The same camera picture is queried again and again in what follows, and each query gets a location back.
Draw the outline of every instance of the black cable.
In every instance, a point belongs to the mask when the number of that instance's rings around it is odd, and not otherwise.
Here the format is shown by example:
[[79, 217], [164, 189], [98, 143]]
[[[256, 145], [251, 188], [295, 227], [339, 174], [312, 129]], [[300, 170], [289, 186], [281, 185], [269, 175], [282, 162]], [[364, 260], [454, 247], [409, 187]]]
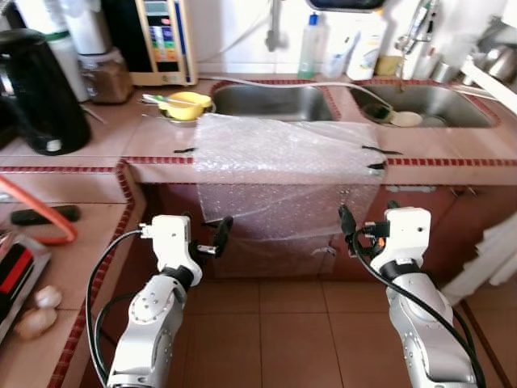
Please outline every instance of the black cable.
[[95, 348], [94, 329], [91, 324], [91, 289], [93, 287], [94, 278], [95, 278], [95, 275], [97, 274], [97, 271], [99, 270], [100, 266], [102, 265], [104, 260], [107, 258], [108, 254], [111, 252], [111, 250], [125, 238], [130, 237], [133, 234], [141, 234], [141, 233], [142, 233], [141, 230], [131, 230], [131, 231], [126, 232], [126, 233], [122, 234], [121, 236], [117, 237], [115, 240], [113, 240], [111, 242], [111, 244], [101, 254], [98, 263], [95, 265], [93, 271], [91, 272], [90, 279], [88, 279], [88, 284], [86, 286], [86, 300], [85, 300], [86, 335], [88, 337], [88, 344], [90, 346], [91, 360], [94, 365], [95, 372], [97, 373], [97, 376], [99, 377], [99, 380], [103, 386], [106, 386], [107, 373], [102, 369], [102, 366], [99, 362], [99, 358], [97, 357], [97, 350]]
[[465, 350], [465, 352], [469, 355], [470, 362], [473, 367], [474, 375], [476, 377], [476, 383], [479, 388], [486, 388], [486, 381], [485, 381], [485, 375], [483, 374], [483, 370], [481, 368], [481, 365], [479, 364], [479, 360], [476, 357], [476, 353], [469, 347], [469, 345], [465, 342], [463, 337], [458, 333], [458, 331], [454, 328], [453, 325], [451, 325], [447, 320], [442, 317], [435, 309], [430, 307], [428, 304], [426, 304], [423, 300], [421, 300], [418, 297], [415, 297], [412, 293], [406, 291], [402, 287], [399, 287], [398, 285], [394, 284], [392, 281], [384, 278], [380, 273], [378, 273], [375, 269], [373, 269], [370, 264], [366, 262], [364, 259], [361, 250], [360, 250], [360, 244], [359, 244], [359, 234], [362, 234], [363, 230], [357, 230], [352, 235], [352, 247], [355, 251], [355, 254], [357, 255], [357, 258], [361, 262], [361, 264], [366, 268], [370, 274], [375, 277], [378, 281], [380, 281], [382, 284], [384, 284], [386, 287], [391, 288], [393, 291], [398, 292], [404, 297], [407, 297], [409, 300], [411, 300], [413, 303], [417, 304], [420, 308], [422, 308], [424, 311], [426, 311], [431, 317], [436, 319], [445, 329], [451, 333], [451, 335], [454, 337], [456, 341], [461, 345], [461, 347]]
[[470, 334], [469, 327], [467, 326], [467, 323], [463, 319], [463, 317], [458, 313], [456, 310], [452, 309], [452, 314], [454, 315], [454, 318], [456, 318], [456, 321], [461, 326], [461, 330], [463, 330], [465, 334], [465, 338], [467, 339], [467, 342], [469, 343], [469, 347], [472, 349], [474, 354], [476, 353], [476, 345], [474, 345], [474, 339], [472, 337], [472, 334]]
[[133, 299], [135, 297], [135, 293], [125, 293], [118, 297], [114, 297], [111, 299], [106, 305], [100, 310], [99, 315], [97, 315], [97, 319], [95, 320], [95, 334], [94, 334], [94, 344], [95, 344], [95, 351], [97, 354], [97, 358], [99, 359], [99, 365], [102, 369], [102, 371], [106, 374], [106, 376], [109, 374], [109, 371], [107, 369], [106, 363], [103, 359], [103, 354], [100, 351], [100, 343], [99, 343], [99, 337], [101, 332], [101, 327], [103, 325], [104, 317], [109, 313], [111, 306], [113, 306], [115, 303], [124, 301], [126, 299]]

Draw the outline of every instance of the dish soap bottle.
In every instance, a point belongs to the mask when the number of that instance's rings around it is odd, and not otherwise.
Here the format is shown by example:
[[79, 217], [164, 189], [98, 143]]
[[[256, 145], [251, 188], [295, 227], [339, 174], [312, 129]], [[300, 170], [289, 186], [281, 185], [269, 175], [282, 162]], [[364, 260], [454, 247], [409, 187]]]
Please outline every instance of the dish soap bottle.
[[354, 81], [373, 77], [380, 45], [388, 27], [388, 22], [382, 18], [382, 10], [374, 11], [368, 18], [368, 22], [359, 33], [347, 69], [347, 76]]
[[316, 51], [320, 40], [320, 28], [317, 25], [317, 14], [313, 12], [309, 17], [309, 25], [305, 26], [304, 37], [301, 43], [300, 64], [298, 78], [310, 79], [316, 73]]

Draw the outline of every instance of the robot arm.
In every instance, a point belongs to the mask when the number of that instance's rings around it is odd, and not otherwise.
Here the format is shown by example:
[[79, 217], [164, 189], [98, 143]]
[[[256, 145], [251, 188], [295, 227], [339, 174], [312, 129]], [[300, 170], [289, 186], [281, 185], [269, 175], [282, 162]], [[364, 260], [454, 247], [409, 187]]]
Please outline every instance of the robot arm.
[[[355, 221], [346, 208], [340, 209], [343, 232], [351, 247]], [[375, 242], [362, 248], [370, 255], [370, 267], [386, 280], [412, 293], [452, 325], [452, 308], [425, 273], [420, 272], [427, 249], [431, 215], [424, 209], [388, 209], [386, 221], [367, 223], [367, 237]], [[477, 387], [467, 352], [443, 325], [422, 307], [400, 293], [387, 289], [389, 317], [402, 341], [404, 360], [415, 388]]]
[[233, 220], [227, 217], [216, 233], [216, 246], [197, 246], [190, 237], [190, 218], [157, 216], [141, 225], [142, 238], [153, 239], [158, 271], [133, 298], [129, 320], [116, 347], [107, 387], [166, 386], [174, 337], [183, 321], [187, 291], [199, 284], [200, 255], [222, 254]]

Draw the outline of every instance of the double sink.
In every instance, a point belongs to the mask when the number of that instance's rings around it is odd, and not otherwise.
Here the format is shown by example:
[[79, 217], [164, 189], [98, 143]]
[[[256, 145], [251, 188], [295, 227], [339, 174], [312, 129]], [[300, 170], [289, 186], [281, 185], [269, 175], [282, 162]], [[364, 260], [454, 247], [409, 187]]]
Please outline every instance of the double sink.
[[[489, 128], [494, 125], [470, 100], [445, 87], [406, 85], [403, 91], [397, 85], [363, 87], [392, 105], [395, 111], [421, 115], [423, 120], [419, 127]], [[363, 91], [351, 89], [350, 92], [362, 113], [364, 107], [378, 103]], [[216, 112], [224, 115], [282, 121], [337, 120], [325, 93], [316, 86], [273, 89], [233, 84], [217, 89], [213, 101]]]

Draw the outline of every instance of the wall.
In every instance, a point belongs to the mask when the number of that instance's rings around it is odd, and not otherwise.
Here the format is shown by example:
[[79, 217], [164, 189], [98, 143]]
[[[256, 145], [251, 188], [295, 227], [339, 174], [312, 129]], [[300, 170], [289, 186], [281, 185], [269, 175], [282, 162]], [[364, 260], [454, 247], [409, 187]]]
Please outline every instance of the wall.
[[[305, 0], [280, 3], [281, 47], [273, 53], [264, 43], [269, 29], [269, 1], [189, 0], [197, 57], [202, 72], [295, 73], [300, 56], [302, 32], [312, 9]], [[506, 0], [442, 0], [436, 26], [435, 47], [445, 48], [456, 33], [479, 36], [491, 15], [500, 15]], [[385, 18], [389, 29], [381, 52], [397, 55], [393, 42], [406, 32], [418, 0], [387, 0]], [[326, 36], [346, 35], [368, 14], [322, 12]], [[255, 27], [244, 39], [223, 54], [250, 26]], [[322, 45], [318, 58], [322, 58]]]

